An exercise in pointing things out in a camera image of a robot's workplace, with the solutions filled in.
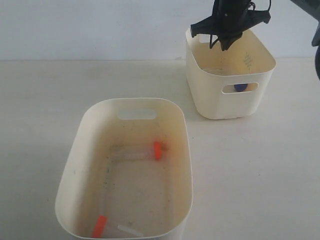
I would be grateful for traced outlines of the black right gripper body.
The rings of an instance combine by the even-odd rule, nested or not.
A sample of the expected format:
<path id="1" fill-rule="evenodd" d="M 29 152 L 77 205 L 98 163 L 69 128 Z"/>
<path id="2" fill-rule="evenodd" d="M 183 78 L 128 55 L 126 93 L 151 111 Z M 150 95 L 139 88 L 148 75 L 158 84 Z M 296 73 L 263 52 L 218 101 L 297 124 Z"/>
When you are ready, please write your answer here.
<path id="1" fill-rule="evenodd" d="M 252 0 L 215 0 L 211 16 L 190 25 L 190 34 L 216 36 L 229 41 L 240 38 L 244 31 L 260 24 L 269 23 L 271 6 L 257 10 Z"/>

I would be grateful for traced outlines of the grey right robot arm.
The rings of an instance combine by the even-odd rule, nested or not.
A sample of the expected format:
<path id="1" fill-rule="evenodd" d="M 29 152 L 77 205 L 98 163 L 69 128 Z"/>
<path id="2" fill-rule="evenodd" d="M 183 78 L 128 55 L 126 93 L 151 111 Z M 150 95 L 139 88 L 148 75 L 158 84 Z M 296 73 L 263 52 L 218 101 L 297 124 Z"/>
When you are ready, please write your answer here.
<path id="1" fill-rule="evenodd" d="M 317 21 L 311 46 L 317 47 L 314 56 L 314 68 L 320 80 L 320 1 L 290 0 L 299 9 Z M 243 33 L 260 23 L 268 24 L 271 20 L 272 1 L 268 8 L 257 10 L 254 0 L 214 0 L 211 15 L 190 25 L 190 35 L 209 36 L 209 48 L 219 42 L 222 51 L 227 51 L 233 43 L 239 40 Z"/>

